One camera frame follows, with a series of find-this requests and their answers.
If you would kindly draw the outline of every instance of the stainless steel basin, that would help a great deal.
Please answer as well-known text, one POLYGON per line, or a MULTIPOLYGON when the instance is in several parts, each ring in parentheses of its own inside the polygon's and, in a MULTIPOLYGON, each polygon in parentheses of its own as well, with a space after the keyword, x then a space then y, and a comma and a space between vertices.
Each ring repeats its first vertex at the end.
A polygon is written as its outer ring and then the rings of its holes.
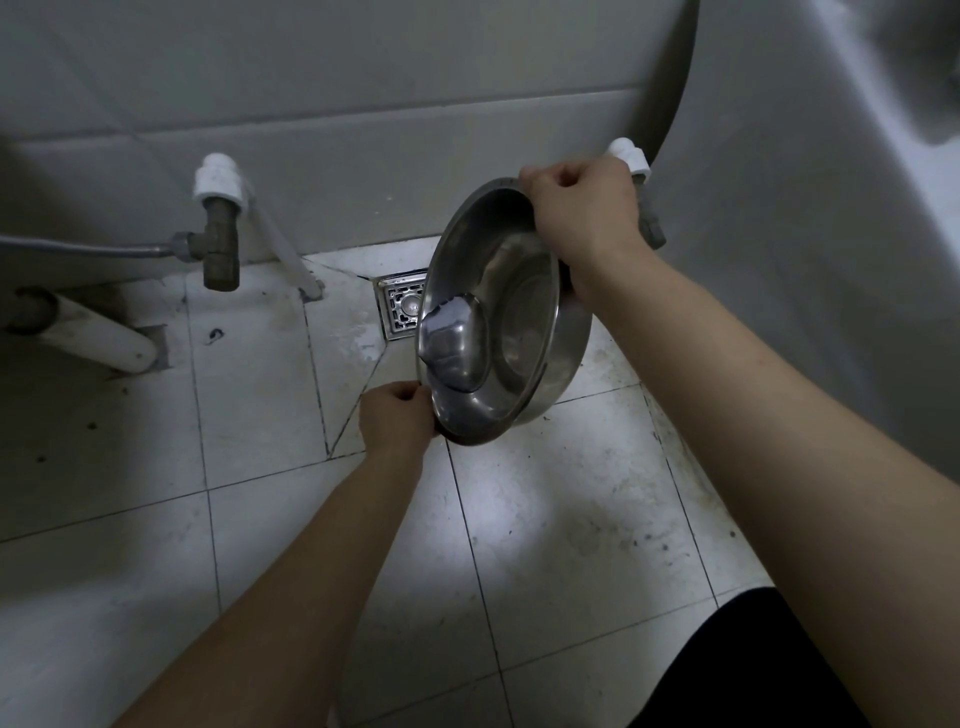
POLYGON ((542 414, 576 374, 590 322, 518 181, 483 185, 447 226, 423 288, 418 371, 440 431, 480 445, 542 414))

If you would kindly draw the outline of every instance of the white pipe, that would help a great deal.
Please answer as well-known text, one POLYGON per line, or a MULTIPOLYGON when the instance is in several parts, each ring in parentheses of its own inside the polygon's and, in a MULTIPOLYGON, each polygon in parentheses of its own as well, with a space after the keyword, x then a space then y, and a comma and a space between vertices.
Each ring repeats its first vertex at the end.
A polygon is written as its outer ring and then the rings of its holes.
POLYGON ((309 301, 318 301, 323 298, 324 287, 310 274, 293 243, 283 234, 263 205, 252 205, 248 219, 257 228, 259 235, 266 238, 276 257, 286 266, 294 285, 303 292, 303 295, 309 301))
POLYGON ((154 342, 106 316, 58 294, 57 318, 36 335, 47 346, 130 374, 145 372, 156 361, 154 342))

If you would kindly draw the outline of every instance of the bathroom floor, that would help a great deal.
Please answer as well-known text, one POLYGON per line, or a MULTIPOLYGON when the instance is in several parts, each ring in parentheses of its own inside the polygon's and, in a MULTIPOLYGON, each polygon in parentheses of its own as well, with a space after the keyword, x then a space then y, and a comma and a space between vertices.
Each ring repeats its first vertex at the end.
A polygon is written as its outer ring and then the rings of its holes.
MULTIPOLYGON (((164 326, 140 376, 0 340, 0 724, 106 726, 266 569, 363 458, 366 387, 415 378, 371 278, 437 238, 311 255, 231 294, 111 287, 164 326)), ((603 328, 544 417, 437 439, 360 622, 347 725, 622 728, 700 623, 769 583, 603 328)))

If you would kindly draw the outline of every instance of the white pipe fitting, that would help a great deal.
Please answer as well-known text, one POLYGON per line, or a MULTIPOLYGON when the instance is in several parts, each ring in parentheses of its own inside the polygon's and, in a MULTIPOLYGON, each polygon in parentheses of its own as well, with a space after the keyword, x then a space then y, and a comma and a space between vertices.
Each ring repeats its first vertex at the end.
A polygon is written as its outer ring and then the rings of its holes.
POLYGON ((57 317, 36 335, 47 346, 121 372, 140 374, 156 361, 156 345, 142 333, 58 294, 57 317))
POLYGON ((199 203, 208 197, 222 197, 246 212, 250 196, 250 186, 240 168, 227 155, 207 155, 193 176, 193 199, 199 203))
POLYGON ((634 177, 642 177, 644 180, 650 178, 650 164, 646 155, 626 136, 614 139, 607 147, 607 154, 627 162, 630 174, 634 177))
POLYGON ((240 207, 258 234, 267 241, 277 259, 308 301, 324 296, 323 284, 315 279, 300 259, 300 254, 263 205, 254 202, 253 188, 240 167, 227 155, 214 153, 204 157, 193 181, 193 199, 203 202, 208 197, 222 197, 240 207))

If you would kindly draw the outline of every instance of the metal drain cover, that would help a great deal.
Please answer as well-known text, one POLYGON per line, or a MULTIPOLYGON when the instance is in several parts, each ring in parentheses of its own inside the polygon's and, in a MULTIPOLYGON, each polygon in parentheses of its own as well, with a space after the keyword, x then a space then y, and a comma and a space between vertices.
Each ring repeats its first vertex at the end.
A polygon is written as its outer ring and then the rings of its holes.
POLYGON ((387 341, 413 336, 420 316, 420 300, 426 270, 386 276, 373 282, 376 304, 380 309, 383 335, 387 341))

